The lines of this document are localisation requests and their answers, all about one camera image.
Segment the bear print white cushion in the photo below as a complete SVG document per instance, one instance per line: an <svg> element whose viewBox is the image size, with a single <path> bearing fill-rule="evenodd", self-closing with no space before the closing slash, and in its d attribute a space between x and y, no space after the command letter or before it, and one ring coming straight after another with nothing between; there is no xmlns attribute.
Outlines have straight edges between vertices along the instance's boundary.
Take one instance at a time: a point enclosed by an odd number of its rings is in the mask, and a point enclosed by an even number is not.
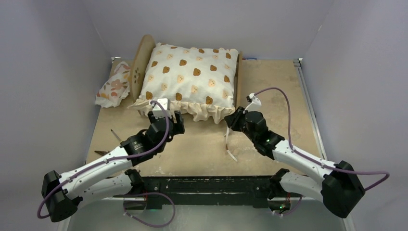
<svg viewBox="0 0 408 231"><path fill-rule="evenodd" d="M219 124L235 111L234 79L239 52L236 49L184 48L157 43L145 71L141 92L132 107L143 114L150 102L170 101L172 111L209 118Z"/></svg>

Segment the floral print small pillow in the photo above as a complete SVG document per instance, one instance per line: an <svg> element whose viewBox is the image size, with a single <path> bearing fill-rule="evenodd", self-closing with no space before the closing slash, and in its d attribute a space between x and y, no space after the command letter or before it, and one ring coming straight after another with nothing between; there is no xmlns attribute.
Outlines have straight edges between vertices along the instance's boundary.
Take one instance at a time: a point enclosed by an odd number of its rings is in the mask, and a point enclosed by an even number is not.
<svg viewBox="0 0 408 231"><path fill-rule="evenodd" d="M112 66L112 75L95 97L95 104L102 108L118 107L130 92L130 66L120 61Z"/></svg>

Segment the wooden pet bed frame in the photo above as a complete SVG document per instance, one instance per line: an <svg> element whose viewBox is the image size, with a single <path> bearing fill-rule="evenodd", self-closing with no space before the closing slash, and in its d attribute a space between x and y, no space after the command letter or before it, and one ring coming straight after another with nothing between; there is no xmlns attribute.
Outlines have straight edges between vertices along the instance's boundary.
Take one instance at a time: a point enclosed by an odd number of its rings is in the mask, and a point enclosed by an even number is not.
<svg viewBox="0 0 408 231"><path fill-rule="evenodd" d="M156 42L154 41L151 35L144 35L142 40L139 44L138 50L136 55L133 59L131 65L131 85L130 85L130 92L133 98L133 102L137 100L140 95L142 84L145 77L145 71L147 69L148 62L150 60L151 54L153 49L156 47ZM242 63L242 53L239 52L239 60L237 64L237 71L234 79L235 84L235 92L234 92L234 101L235 107L239 104L239 97L240 97L240 77L239 72Z"/></svg>

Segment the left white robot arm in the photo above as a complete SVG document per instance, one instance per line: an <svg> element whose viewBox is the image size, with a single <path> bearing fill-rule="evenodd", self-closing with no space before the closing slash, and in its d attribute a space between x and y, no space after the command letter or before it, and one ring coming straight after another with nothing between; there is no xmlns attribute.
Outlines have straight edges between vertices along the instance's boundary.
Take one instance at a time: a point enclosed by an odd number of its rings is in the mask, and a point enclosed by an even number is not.
<svg viewBox="0 0 408 231"><path fill-rule="evenodd" d="M185 132L180 111L169 117L149 112L148 117L147 129L128 137L102 157L68 172L46 173L37 217L59 222L95 200L127 193L132 197L141 195L143 183L134 166L163 152L175 135Z"/></svg>

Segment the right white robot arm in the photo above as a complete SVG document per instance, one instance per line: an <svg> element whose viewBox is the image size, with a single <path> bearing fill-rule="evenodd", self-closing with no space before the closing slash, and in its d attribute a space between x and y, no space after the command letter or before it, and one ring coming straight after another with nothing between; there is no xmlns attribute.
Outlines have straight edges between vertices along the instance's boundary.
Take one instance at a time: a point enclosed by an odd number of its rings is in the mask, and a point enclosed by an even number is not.
<svg viewBox="0 0 408 231"><path fill-rule="evenodd" d="M334 215L346 218L365 195L356 172L346 161L335 163L303 154L289 140L269 130L261 112L239 107L225 117L227 127L242 132L263 156L290 165L303 174L280 169L270 179L270 199L295 193L322 202Z"/></svg>

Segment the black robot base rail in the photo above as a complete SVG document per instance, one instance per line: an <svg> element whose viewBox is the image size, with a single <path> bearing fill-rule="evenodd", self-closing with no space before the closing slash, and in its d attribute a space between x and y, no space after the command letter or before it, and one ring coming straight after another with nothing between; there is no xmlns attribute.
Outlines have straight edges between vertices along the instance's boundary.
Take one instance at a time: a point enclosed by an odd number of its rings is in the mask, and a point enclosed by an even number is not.
<svg viewBox="0 0 408 231"><path fill-rule="evenodd" d="M163 205L246 205L267 208L283 189L273 186L271 176L143 177L128 196L146 197L147 209Z"/></svg>

